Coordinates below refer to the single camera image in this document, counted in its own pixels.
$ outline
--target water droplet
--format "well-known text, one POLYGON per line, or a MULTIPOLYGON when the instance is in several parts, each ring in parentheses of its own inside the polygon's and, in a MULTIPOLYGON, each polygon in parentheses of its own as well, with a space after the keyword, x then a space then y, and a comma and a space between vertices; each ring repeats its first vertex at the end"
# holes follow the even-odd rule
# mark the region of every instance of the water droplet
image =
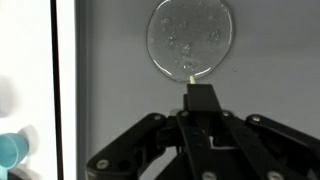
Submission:
POLYGON ((170 45, 173 45, 174 42, 176 41, 176 36, 172 34, 171 36, 169 36, 168 41, 170 45))
POLYGON ((218 39, 220 38, 220 32, 219 32, 218 30, 213 31, 213 33, 211 33, 210 36, 211 36, 211 37, 210 37, 211 39, 218 40, 218 39))
POLYGON ((190 51, 191 51, 190 44, 185 44, 185 45, 182 47, 182 53, 183 53, 184 55, 190 55, 190 51))
POLYGON ((161 21, 161 24, 169 24, 170 23, 170 19, 169 18, 164 18, 162 21, 161 21))
POLYGON ((183 69, 185 71, 188 71, 188 72, 193 72, 194 71, 194 68, 193 68, 193 64, 191 61, 186 61, 183 65, 183 69))
POLYGON ((188 22, 187 21, 183 21, 182 23, 179 24, 179 28, 184 31, 188 28, 188 22))
POLYGON ((191 75, 206 76, 223 60, 231 46, 232 22, 224 11, 228 7, 221 5, 219 0, 179 0, 155 9, 148 26, 147 48, 161 72, 174 80, 188 81, 191 75))

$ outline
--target bolt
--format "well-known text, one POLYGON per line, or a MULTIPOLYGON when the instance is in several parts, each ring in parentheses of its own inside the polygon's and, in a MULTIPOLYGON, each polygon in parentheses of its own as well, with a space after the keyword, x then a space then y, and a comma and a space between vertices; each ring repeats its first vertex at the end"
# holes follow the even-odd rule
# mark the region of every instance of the bolt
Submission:
POLYGON ((223 114, 224 116, 229 116, 229 115, 230 115, 230 113, 227 112, 227 111, 224 111, 222 114, 223 114))
POLYGON ((160 116, 160 115, 156 115, 153 119, 156 120, 156 121, 158 121, 158 120, 161 119, 161 116, 160 116))
POLYGON ((217 179, 217 176, 212 172, 207 171, 202 174, 202 180, 216 180, 216 179, 217 179))
POLYGON ((183 117, 187 117, 189 116, 189 113, 187 111, 184 111, 182 114, 181 114, 183 117))
POLYGON ((101 159, 97 163, 97 169, 106 169, 109 166, 109 161, 106 159, 101 159))
POLYGON ((259 122, 261 118, 259 116, 252 116, 252 120, 259 122))
POLYGON ((268 173, 268 178, 269 180, 284 180, 283 176, 276 171, 270 171, 268 173))

